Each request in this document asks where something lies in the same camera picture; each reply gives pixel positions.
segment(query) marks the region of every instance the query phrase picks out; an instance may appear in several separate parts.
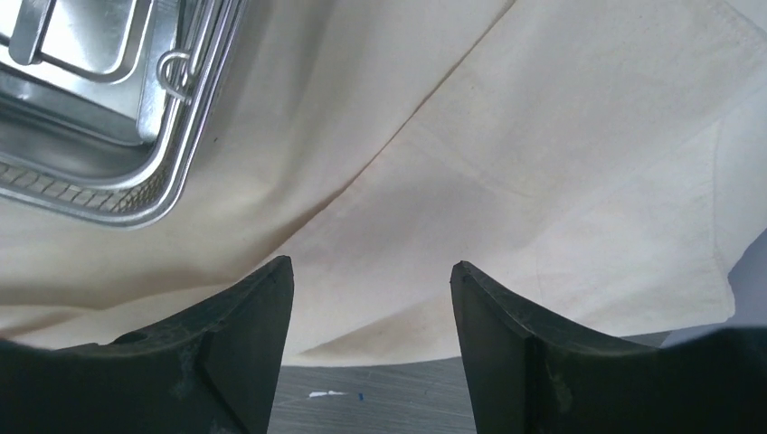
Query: cloth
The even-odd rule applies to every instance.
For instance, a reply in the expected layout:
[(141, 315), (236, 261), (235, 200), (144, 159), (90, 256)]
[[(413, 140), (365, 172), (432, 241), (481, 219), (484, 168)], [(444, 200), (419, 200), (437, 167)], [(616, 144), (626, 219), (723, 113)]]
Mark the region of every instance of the cloth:
[(462, 259), (614, 335), (725, 320), (726, 272), (767, 226), (759, 158), (724, 133), (767, 82), (763, 31), (719, 0), (509, 6), (257, 10), (164, 220), (0, 205), (2, 334), (107, 343), (276, 254), (291, 364), (457, 355)]

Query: metal loop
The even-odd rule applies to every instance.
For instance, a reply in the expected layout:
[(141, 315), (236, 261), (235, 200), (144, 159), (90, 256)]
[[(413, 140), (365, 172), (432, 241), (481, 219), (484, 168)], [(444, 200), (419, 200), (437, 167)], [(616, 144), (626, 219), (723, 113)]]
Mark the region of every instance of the metal loop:
[(170, 79), (168, 79), (168, 75), (170, 75), (170, 65), (172, 62), (180, 61), (186, 65), (189, 62), (189, 59), (189, 52), (184, 50), (171, 50), (160, 56), (160, 60), (157, 62), (157, 81), (160, 83), (160, 87), (162, 87), (171, 97), (180, 99), (187, 104), (192, 98), (183, 90), (174, 86)]

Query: white fabric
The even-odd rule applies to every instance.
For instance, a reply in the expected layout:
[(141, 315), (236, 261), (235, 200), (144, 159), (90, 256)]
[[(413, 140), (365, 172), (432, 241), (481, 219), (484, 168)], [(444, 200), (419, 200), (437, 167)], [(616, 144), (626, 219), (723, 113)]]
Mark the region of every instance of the white fabric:
[(270, 253), (296, 272), (286, 363), (457, 354), (462, 259), (615, 335), (726, 319), (767, 146), (743, 160), (718, 119), (767, 82), (763, 33), (715, 0), (518, 0), (408, 120), (506, 9), (276, 2), (167, 218), (2, 205), (0, 329), (106, 343)]

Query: white scratch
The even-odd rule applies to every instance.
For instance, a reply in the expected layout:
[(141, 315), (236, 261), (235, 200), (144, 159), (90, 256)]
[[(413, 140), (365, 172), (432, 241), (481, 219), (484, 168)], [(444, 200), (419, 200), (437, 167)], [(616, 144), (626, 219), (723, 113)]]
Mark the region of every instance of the white scratch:
[(327, 391), (327, 392), (311, 392), (309, 394), (309, 398), (318, 398), (320, 396), (337, 396), (337, 395), (347, 395), (346, 392), (334, 392), (334, 391)]

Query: stainless steel basket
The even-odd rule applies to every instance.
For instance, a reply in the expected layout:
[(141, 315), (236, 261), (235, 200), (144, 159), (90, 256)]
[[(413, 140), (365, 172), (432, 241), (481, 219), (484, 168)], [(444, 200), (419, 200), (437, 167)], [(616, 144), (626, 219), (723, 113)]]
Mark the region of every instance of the stainless steel basket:
[[(119, 228), (144, 226), (166, 215), (182, 192), (248, 0), (201, 2), (214, 2), (220, 10), (209, 28), (207, 51), (194, 80), (183, 82), (184, 74), (179, 72), (190, 67), (185, 64), (190, 59), (190, 51), (194, 56), (194, 47), (188, 43), (183, 44), (184, 49), (168, 53), (167, 63), (175, 63), (169, 65), (170, 68), (164, 70), (165, 65), (158, 65), (159, 76), (163, 77), (168, 71), (172, 73), (169, 79), (163, 80), (164, 86), (171, 87), (167, 89), (163, 119), (167, 132), (166, 149), (146, 180), (125, 188), (89, 188), (23, 165), (0, 162), (0, 196)], [(194, 35), (187, 35), (186, 40), (189, 38), (193, 39)]]

